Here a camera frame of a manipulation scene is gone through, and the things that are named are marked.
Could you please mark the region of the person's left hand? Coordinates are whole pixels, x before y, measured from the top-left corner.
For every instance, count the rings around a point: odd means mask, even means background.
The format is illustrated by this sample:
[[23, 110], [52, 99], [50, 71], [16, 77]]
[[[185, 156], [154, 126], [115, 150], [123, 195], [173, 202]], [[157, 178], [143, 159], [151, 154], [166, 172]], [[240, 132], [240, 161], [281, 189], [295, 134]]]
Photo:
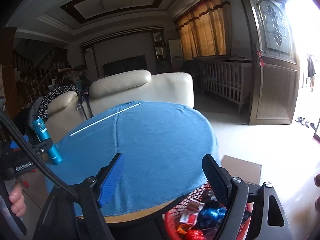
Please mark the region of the person's left hand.
[[22, 188], [19, 183], [15, 183], [12, 191], [9, 194], [9, 200], [11, 202], [11, 210], [17, 217], [22, 217], [26, 212], [26, 204], [24, 195], [22, 194]]

